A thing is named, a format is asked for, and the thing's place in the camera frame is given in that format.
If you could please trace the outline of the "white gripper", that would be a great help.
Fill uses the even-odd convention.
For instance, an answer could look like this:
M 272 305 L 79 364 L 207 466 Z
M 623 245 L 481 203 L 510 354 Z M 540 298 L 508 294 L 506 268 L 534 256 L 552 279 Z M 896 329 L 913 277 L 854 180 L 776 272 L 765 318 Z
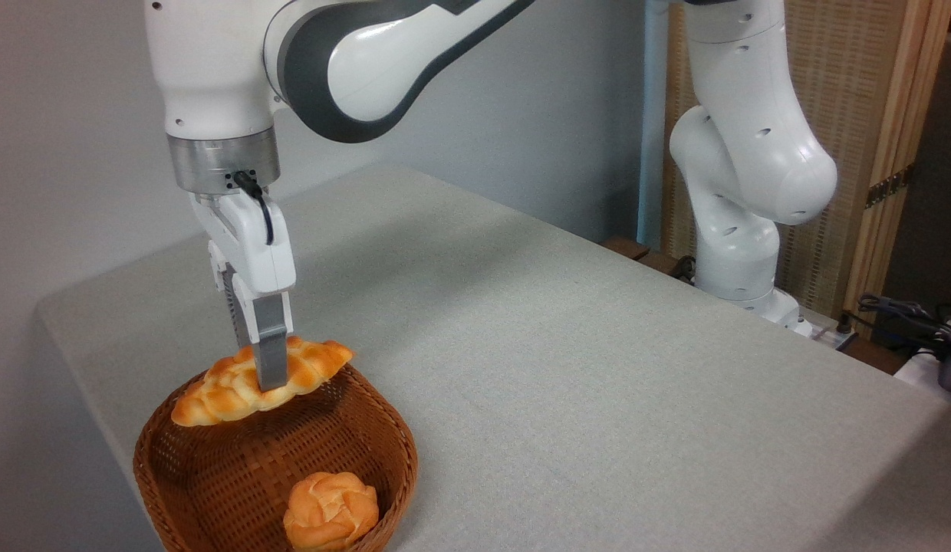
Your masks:
M 252 347 L 262 392 L 282 388 L 288 381 L 286 340 L 294 329 L 287 291 L 296 283 L 282 210 L 268 193 L 262 196 L 264 203 L 242 191 L 189 196 L 210 237 L 210 266 L 217 290 L 225 296 L 237 346 Z M 233 277 L 235 272 L 241 278 Z M 245 287 L 257 298 L 249 297 Z

